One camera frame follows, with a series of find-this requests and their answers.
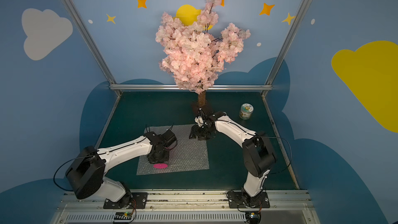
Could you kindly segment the pink plastic wine glass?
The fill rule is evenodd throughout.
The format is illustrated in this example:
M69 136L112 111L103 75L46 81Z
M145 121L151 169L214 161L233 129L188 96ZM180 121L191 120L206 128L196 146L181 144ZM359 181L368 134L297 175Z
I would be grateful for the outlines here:
M166 169L169 167L166 163L156 163L153 165L155 169Z

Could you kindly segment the clear bubble wrap sheet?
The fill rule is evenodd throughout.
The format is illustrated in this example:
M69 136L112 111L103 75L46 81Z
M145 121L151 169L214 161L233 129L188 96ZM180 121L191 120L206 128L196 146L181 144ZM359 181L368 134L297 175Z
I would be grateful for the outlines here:
M176 135L176 148L169 153L169 160L163 168L148 162L146 156L141 156L137 166L137 176L165 174L185 171L208 170L209 160L206 141L189 139L192 125L176 125L172 131Z

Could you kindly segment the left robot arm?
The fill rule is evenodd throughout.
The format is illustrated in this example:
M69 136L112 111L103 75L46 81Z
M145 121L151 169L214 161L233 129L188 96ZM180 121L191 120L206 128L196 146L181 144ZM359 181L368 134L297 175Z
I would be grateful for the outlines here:
M151 164L165 163L176 145L175 134L167 129L163 134L147 132L117 146L100 149L88 146L73 160L65 176L78 200L99 196L116 208L127 208L133 203L130 189L122 182L107 178L108 171L140 156L146 156Z

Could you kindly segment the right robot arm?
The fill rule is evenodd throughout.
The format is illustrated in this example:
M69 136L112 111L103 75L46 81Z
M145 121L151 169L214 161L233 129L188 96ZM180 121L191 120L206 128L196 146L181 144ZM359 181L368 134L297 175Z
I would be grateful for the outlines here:
M275 149L270 138L243 127L233 121L226 113L198 108L195 125L190 139L209 140L222 133L238 144L243 151L245 168L248 171L243 186L243 195L255 198L263 191L264 181L277 162Z

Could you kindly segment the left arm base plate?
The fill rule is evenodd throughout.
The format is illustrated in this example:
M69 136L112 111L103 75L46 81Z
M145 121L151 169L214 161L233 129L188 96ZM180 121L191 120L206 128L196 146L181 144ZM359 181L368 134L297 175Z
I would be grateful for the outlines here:
M103 209L144 209L147 198L147 192L128 192L117 202L106 199Z

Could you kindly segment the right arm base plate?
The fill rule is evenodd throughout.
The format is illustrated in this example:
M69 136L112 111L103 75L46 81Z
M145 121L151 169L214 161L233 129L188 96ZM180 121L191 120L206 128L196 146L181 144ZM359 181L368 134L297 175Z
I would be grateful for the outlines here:
M251 197L246 192L230 190L226 196L229 208L270 208L269 198L265 191Z

